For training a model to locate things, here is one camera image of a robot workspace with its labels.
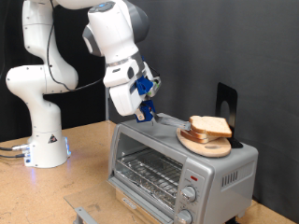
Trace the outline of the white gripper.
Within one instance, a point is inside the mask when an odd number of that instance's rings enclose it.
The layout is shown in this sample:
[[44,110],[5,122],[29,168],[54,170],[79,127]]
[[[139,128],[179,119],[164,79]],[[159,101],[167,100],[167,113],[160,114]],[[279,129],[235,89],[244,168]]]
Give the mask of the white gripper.
[[153,82],[146,77],[146,72],[146,65],[141,59],[129,59],[125,63],[107,68],[104,84],[109,88],[110,98],[120,115],[128,116],[135,113],[138,121],[145,120],[138,107],[153,87]]

